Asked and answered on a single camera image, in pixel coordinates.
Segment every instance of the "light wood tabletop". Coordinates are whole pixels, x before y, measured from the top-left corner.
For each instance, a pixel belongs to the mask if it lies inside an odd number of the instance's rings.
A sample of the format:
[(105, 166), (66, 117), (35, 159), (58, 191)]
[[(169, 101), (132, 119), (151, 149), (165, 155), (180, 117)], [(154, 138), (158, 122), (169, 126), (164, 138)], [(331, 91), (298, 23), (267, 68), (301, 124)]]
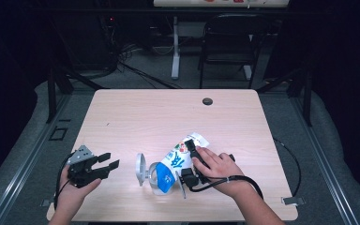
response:
[[(204, 105), (211, 98), (213, 104)], [(100, 186), (88, 195), (75, 221), (243, 221), (235, 202), (214, 188), (194, 193), (180, 187), (158, 196), (146, 180), (136, 177), (136, 157), (147, 167), (161, 161), (188, 134), (197, 132), (208, 148), (233, 154), (246, 176), (262, 189), (264, 200), (283, 220), (295, 220), (291, 197), (277, 149), (254, 90), (99, 90), (90, 104), (73, 150), (87, 146), (95, 155), (111, 158), (93, 169), (120, 159)], [(53, 215), (51, 205), (47, 218)]]

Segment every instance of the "chair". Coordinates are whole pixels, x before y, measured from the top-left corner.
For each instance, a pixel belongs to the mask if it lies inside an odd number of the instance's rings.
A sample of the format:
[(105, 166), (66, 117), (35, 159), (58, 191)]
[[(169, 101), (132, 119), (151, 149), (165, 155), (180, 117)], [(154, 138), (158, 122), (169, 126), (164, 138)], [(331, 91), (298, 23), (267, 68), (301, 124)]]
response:
[(220, 14), (210, 19), (203, 30), (198, 65), (200, 88), (203, 88), (203, 66), (211, 64), (251, 66), (250, 89), (270, 24), (264, 16), (252, 14)]

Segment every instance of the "grommet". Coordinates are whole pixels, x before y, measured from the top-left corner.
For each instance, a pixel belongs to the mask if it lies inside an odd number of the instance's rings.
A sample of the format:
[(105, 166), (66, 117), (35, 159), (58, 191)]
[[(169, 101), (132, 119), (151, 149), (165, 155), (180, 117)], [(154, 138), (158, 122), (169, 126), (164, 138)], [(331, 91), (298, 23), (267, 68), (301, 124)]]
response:
[(210, 97), (206, 97), (202, 100), (203, 105), (212, 105), (213, 100)]

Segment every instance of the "blue label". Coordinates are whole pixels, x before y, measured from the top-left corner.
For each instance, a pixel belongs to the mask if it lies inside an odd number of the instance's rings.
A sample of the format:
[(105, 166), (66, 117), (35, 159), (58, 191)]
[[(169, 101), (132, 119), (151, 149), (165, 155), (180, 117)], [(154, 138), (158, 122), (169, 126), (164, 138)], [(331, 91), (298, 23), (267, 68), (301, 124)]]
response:
[(171, 170), (165, 166), (165, 164), (159, 162), (156, 167), (157, 170), (157, 187), (166, 193), (174, 184), (175, 179)]

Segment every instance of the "forearm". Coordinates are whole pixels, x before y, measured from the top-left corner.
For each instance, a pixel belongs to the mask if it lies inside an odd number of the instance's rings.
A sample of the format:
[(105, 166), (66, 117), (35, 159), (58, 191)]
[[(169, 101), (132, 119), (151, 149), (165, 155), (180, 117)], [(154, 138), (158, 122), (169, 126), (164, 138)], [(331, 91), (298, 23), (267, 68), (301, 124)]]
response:
[(248, 225), (284, 224), (247, 182), (233, 199), (241, 210)]
[(70, 224), (72, 217), (69, 217), (65, 213), (55, 212), (49, 225), (68, 225)]

